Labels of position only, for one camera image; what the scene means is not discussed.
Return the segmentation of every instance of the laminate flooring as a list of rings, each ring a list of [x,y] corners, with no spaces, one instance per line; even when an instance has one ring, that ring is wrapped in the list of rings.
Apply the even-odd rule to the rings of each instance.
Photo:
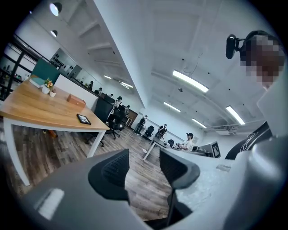
[[[30,186],[25,186],[18,176],[10,159],[0,119],[0,150],[4,155],[9,177],[16,193],[21,197],[45,177],[59,167],[71,162],[84,160],[92,146],[84,143],[82,133],[57,131],[58,138],[52,138],[41,129],[13,126],[16,149]],[[159,148],[154,147],[145,161],[145,153],[150,142],[125,128],[120,137],[113,139],[106,134],[105,147],[98,146],[95,155],[119,149],[129,149],[130,169],[126,176],[125,189],[128,191],[130,206],[142,220],[153,220],[168,215],[167,197],[171,192],[164,174],[160,169]]]

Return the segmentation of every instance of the white ceiling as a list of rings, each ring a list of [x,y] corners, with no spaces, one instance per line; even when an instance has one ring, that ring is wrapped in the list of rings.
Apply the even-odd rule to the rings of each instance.
[[[142,16],[148,26],[141,30],[146,35],[146,47],[151,49],[147,59],[153,62],[153,99],[172,104],[181,110],[181,116],[195,118],[208,127],[237,123],[225,109],[229,105],[244,122],[263,119],[256,102],[264,89],[246,77],[237,53],[231,60],[225,56],[228,35],[245,38],[252,30],[272,32],[253,8],[236,0],[138,1],[145,2]],[[133,76],[123,70],[118,53],[113,53],[104,36],[96,18],[99,14],[89,7],[91,0],[60,2],[61,18],[89,53],[90,63],[95,62],[94,68],[102,75],[133,84]],[[176,79],[172,76],[175,69],[183,73],[195,69],[192,78],[209,91],[204,94]]]

